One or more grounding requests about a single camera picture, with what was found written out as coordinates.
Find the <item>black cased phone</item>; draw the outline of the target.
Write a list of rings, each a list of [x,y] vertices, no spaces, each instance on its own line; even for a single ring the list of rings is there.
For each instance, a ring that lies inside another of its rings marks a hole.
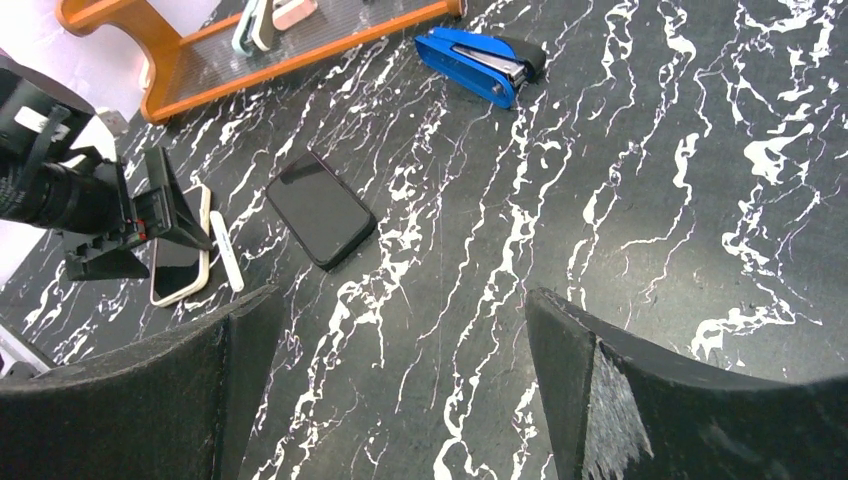
[[[310,150],[276,175],[264,194],[308,258],[327,272],[377,226],[368,206]]]

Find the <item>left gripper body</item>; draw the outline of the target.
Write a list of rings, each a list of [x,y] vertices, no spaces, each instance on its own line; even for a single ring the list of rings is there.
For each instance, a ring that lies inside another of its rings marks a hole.
[[[134,248],[148,240],[130,198],[125,163],[85,156],[76,168],[54,163],[39,169],[44,191],[39,225],[93,239],[97,249]]]

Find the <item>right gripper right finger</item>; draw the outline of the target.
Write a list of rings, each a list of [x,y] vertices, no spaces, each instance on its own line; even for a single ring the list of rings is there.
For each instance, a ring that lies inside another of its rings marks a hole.
[[[607,323],[550,289],[525,301],[561,479],[843,479],[847,380],[726,371]]]

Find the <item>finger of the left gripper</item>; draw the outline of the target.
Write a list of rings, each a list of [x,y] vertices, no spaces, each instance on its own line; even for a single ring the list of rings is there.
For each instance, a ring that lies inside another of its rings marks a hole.
[[[213,243],[188,205],[165,149],[149,148],[143,160],[149,188],[132,200],[140,237],[144,241],[163,238],[185,247],[210,250]]]
[[[109,250],[91,257],[66,248],[64,257],[70,281],[145,279],[150,276],[148,267],[131,251]]]

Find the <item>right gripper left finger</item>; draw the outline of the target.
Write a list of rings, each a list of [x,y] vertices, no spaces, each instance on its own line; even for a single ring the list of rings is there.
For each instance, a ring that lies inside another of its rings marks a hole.
[[[178,327],[1,383],[5,479],[235,479],[281,335],[263,286]]]

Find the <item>pink phone case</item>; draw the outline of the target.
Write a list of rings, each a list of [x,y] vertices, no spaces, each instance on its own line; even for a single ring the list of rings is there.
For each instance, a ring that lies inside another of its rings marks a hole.
[[[210,233],[212,192],[204,184],[184,191],[194,218]],[[172,305],[205,287],[209,279],[209,251],[186,247],[168,240],[153,244],[150,302],[156,307]]]

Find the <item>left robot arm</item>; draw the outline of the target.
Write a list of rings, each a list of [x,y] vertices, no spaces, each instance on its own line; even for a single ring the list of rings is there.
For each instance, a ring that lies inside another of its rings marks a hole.
[[[209,251],[165,150],[148,149],[147,191],[131,196],[124,164],[75,142],[95,109],[52,78],[1,58],[1,217],[53,229],[71,281],[144,279],[134,248],[163,239]]]

